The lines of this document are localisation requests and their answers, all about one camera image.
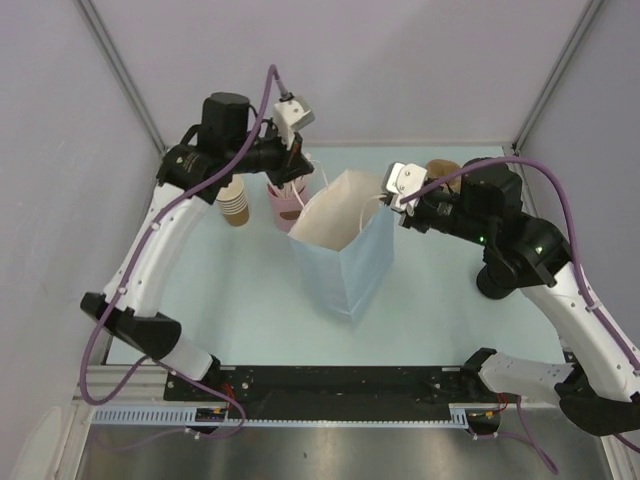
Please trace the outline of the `white and blue paper bag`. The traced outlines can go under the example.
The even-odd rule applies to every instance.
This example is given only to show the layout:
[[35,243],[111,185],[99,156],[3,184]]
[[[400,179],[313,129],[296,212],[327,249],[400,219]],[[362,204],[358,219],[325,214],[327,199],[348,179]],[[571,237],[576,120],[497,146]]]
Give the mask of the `white and blue paper bag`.
[[393,213],[381,204],[382,178],[347,169],[304,205],[288,233],[305,291],[334,318],[361,320],[394,261]]

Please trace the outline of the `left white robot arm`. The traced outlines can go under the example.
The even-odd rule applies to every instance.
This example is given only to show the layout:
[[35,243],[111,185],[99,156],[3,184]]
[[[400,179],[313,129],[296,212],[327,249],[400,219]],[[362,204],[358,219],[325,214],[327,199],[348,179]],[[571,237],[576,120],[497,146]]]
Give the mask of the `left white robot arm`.
[[160,311],[169,275],[196,224],[220,190],[238,174],[265,173],[278,187],[313,172],[302,152],[300,131],[314,119],[300,96],[284,95],[262,120],[264,134],[253,140],[233,169],[190,197],[239,153],[249,137],[253,108],[247,97],[217,92],[203,102],[202,117],[162,158],[151,205],[125,260],[98,293],[84,294],[80,308],[102,322],[114,337],[150,359],[186,376],[197,398],[214,397],[221,387],[218,359],[198,347],[181,324]]

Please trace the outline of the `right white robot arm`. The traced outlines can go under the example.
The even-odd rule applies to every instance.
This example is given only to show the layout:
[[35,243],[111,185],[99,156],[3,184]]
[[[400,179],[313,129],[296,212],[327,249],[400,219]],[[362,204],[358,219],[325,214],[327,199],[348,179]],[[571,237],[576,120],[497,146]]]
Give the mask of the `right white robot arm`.
[[383,181],[385,202],[400,213],[402,227],[482,246],[480,293],[500,300],[521,291],[574,355],[571,362],[550,364],[482,348],[462,367],[462,391],[473,401],[495,392],[546,402],[594,436],[636,431],[639,350],[591,290],[574,227],[561,231],[524,212],[523,180],[512,162],[474,159],[440,178],[395,163]]

